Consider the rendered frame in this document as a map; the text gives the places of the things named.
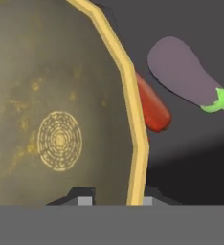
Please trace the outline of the yellow-rimmed olive bowl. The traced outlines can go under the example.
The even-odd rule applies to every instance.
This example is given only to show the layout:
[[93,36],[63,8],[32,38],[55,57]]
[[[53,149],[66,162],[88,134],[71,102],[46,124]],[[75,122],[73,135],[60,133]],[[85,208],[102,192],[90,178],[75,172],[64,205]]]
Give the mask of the yellow-rimmed olive bowl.
[[90,0],[0,0],[0,205],[90,189],[143,201],[149,146],[134,66]]

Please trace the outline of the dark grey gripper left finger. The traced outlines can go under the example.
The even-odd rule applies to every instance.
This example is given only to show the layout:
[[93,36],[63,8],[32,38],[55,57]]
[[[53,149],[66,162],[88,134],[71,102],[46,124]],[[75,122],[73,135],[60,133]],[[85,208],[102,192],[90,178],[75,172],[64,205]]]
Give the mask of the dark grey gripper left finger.
[[95,197],[96,189],[94,187],[72,187],[67,195],[49,203],[49,206],[93,206],[96,204]]

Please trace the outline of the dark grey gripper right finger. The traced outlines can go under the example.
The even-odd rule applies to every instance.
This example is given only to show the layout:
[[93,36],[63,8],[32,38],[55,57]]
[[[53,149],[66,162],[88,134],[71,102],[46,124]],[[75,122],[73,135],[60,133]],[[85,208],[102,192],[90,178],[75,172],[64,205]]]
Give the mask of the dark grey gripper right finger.
[[165,197],[157,188],[146,187],[143,199],[144,206],[159,206],[159,205],[179,205],[179,202]]

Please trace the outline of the purple eggplant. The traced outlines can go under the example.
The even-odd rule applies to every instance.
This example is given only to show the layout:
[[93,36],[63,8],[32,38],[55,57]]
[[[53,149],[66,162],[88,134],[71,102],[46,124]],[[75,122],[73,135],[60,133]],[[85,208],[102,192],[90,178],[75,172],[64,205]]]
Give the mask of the purple eggplant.
[[224,110],[224,87],[208,74],[184,41],[173,36],[160,39],[149,50],[147,64],[150,72],[173,94],[206,113]]

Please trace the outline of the red-orange carrot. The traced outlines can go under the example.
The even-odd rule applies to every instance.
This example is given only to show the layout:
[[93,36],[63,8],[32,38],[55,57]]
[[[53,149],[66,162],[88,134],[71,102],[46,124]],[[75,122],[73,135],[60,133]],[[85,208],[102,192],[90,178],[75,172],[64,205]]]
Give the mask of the red-orange carrot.
[[136,79],[146,127],[154,132],[165,130],[172,119],[169,110],[139,73],[136,73]]

